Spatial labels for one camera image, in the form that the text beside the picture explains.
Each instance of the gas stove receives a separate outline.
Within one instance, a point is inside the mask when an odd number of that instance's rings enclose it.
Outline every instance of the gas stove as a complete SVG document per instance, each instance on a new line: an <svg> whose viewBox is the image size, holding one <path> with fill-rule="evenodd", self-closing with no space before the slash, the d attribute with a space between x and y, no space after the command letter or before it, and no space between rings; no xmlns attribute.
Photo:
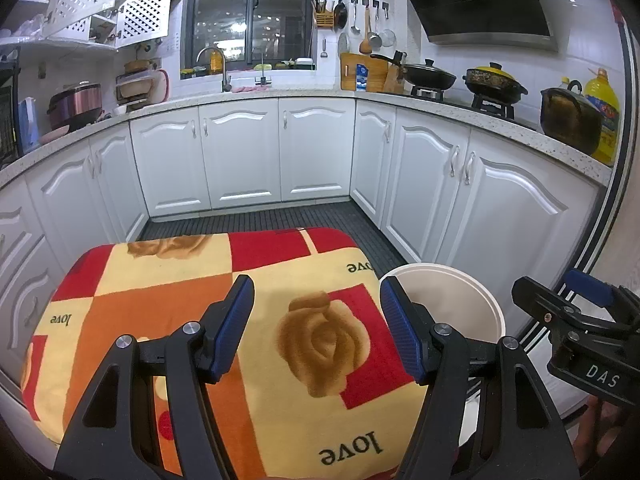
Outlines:
<svg viewBox="0 0 640 480"><path fill-rule="evenodd" d="M387 95L398 95L390 92L381 92ZM419 88L415 87L411 90L411 94L402 95L401 97L408 97L411 99L420 99L421 101L431 101L433 103L441 103L449 106L455 106L456 108L462 108L463 110L473 110L475 112L488 115L491 117L497 117L502 119L503 121L507 121L509 123L518 124L519 126L523 126L529 130L536 131L532 126L517 121L514 118L513 105L507 105L504 103L496 102L495 100L491 100L487 97L475 95L473 103L471 106L462 105L458 102L449 100L444 97L444 92L429 89L429 88Z"/></svg>

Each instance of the range hood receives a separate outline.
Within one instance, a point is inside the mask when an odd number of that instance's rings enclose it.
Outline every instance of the range hood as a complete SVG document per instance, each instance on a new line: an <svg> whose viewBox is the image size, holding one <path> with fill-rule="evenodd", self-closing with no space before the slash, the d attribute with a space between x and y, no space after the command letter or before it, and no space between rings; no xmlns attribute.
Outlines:
<svg viewBox="0 0 640 480"><path fill-rule="evenodd" d="M431 43L558 49L540 0L409 1Z"/></svg>

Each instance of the blue gripper pad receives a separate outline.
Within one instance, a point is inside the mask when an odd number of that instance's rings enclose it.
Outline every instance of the blue gripper pad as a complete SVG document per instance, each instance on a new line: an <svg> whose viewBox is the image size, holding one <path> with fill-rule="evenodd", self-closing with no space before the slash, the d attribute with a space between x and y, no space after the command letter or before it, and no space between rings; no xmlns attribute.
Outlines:
<svg viewBox="0 0 640 480"><path fill-rule="evenodd" d="M397 286L392 286L391 280L395 280ZM411 307L411 301L402 290L398 279L395 276L386 278L380 285L382 312L385 314L404 370L415 382L423 384L427 373L422 364L422 344L402 309L404 302Z"/></svg>
<svg viewBox="0 0 640 480"><path fill-rule="evenodd" d="M244 327L254 307L254 282L246 280L236 295L216 336L211 373L216 381L231 368Z"/></svg>
<svg viewBox="0 0 640 480"><path fill-rule="evenodd" d="M597 306L605 308L613 305L613 292L608 283L601 282L578 269L568 270L564 274L564 282L569 289Z"/></svg>

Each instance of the window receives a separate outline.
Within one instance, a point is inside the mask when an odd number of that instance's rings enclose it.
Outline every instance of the window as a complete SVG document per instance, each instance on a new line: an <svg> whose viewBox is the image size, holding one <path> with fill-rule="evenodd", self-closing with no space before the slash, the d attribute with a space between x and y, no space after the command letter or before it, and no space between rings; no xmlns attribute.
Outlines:
<svg viewBox="0 0 640 480"><path fill-rule="evenodd" d="M207 66L217 45L231 69L309 57L312 0L189 0L185 65Z"/></svg>

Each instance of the utensil holder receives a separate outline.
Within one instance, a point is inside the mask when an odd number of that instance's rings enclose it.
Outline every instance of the utensil holder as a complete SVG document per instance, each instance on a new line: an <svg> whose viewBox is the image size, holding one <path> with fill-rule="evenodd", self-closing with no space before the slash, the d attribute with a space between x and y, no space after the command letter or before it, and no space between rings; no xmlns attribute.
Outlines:
<svg viewBox="0 0 640 480"><path fill-rule="evenodd" d="M334 12L332 10L317 12L314 9L314 21L318 28L334 28Z"/></svg>

